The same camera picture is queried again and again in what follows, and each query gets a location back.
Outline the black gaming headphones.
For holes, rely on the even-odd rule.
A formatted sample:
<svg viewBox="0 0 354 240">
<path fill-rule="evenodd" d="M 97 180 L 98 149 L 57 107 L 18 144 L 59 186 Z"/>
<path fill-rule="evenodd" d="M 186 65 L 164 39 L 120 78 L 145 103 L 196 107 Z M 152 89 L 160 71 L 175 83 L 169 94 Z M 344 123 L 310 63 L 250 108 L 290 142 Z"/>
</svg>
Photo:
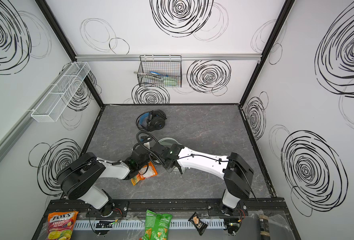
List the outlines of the black gaming headphones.
<svg viewBox="0 0 354 240">
<path fill-rule="evenodd" d="M 136 119 L 136 126 L 140 131 L 153 132 L 165 127 L 167 116 L 162 110 L 142 113 Z"/>
</svg>

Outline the mint green headphones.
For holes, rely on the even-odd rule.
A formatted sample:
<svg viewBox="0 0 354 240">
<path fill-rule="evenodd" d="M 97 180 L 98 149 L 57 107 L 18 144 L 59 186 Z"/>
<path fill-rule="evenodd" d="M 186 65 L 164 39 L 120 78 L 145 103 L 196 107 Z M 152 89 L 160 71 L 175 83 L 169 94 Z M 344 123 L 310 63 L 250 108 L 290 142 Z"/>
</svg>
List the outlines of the mint green headphones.
<svg viewBox="0 0 354 240">
<path fill-rule="evenodd" d="M 179 158 L 179 154 L 184 146 L 173 138 L 163 138 L 159 143 L 165 150 L 160 157 L 165 169 L 169 173 L 172 171 L 178 171 L 180 174 L 183 174 L 185 170 L 176 162 L 176 160 Z"/>
</svg>

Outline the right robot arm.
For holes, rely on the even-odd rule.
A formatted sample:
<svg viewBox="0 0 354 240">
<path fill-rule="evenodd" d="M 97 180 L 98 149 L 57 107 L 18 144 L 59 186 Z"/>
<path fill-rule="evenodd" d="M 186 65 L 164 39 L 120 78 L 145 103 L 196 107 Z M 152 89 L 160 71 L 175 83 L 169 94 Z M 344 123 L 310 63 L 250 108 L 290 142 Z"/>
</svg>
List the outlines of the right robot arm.
<svg viewBox="0 0 354 240">
<path fill-rule="evenodd" d="M 226 189 L 220 203 L 221 211 L 231 216 L 239 208 L 240 200 L 248 200 L 253 193 L 254 170 L 237 153 L 229 156 L 216 156 L 194 151 L 181 144 L 170 147 L 159 143 L 150 147 L 150 152 L 161 162 L 165 169 L 197 169 L 224 180 Z"/>
</svg>

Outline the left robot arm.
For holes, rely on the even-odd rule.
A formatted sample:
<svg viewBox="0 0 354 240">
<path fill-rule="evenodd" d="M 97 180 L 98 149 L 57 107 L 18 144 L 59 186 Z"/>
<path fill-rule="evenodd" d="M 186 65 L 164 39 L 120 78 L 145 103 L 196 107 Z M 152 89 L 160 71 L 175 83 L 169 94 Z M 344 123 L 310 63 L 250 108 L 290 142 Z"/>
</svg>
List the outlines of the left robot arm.
<svg viewBox="0 0 354 240">
<path fill-rule="evenodd" d="M 119 180 L 140 180 L 155 175 L 151 163 L 150 142 L 154 140 L 147 132 L 141 132 L 132 154 L 124 161 L 112 162 L 98 158 L 89 152 L 69 166 L 62 169 L 56 176 L 60 189 L 70 200 L 82 200 L 96 210 L 102 217 L 109 217 L 113 212 L 120 211 L 109 194 L 95 186 L 100 178 Z"/>
</svg>

